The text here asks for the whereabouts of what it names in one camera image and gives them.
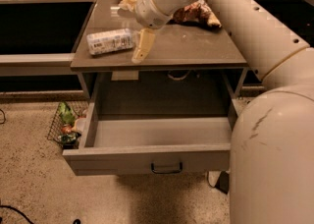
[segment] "speckled floor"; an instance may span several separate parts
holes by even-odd
[[[36,224],[230,223],[228,196],[210,188],[205,174],[76,177],[46,138],[60,97],[26,97],[0,96],[2,205]],[[0,217],[27,223],[10,209],[0,208]]]

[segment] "drawer handle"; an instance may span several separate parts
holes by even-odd
[[[151,163],[150,169],[154,174],[174,174],[174,173],[181,173],[183,170],[183,163],[180,162],[178,170],[168,170],[168,171],[158,171],[155,169],[154,163]]]

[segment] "open drawer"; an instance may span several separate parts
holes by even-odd
[[[111,76],[98,74],[79,148],[64,150],[77,175],[229,169],[231,100],[219,70],[179,82],[163,71]]]

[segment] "wire basket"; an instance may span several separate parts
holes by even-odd
[[[76,117],[79,117],[82,115],[82,112],[87,109],[88,103],[86,101],[69,101],[67,104],[73,109],[73,111],[76,114]],[[76,149],[79,148],[79,137],[80,134],[77,134],[77,137],[74,141],[71,143],[63,143],[60,140],[60,136],[63,135],[62,133],[62,127],[64,126],[63,121],[61,120],[59,113],[58,113],[58,107],[56,109],[55,115],[53,117],[52,124],[49,129],[49,133],[47,136],[48,140],[52,140],[56,142],[62,149]]]

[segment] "black cable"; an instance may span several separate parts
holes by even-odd
[[[22,213],[21,211],[19,211],[18,209],[16,209],[15,207],[11,206],[11,205],[0,205],[0,208],[7,208],[13,211],[16,211],[17,213],[19,213],[29,224],[34,224],[33,222],[31,222],[28,217]]]
[[[2,109],[0,109],[1,113],[3,114],[3,121],[0,122],[0,125],[4,124],[6,122],[6,114]]]

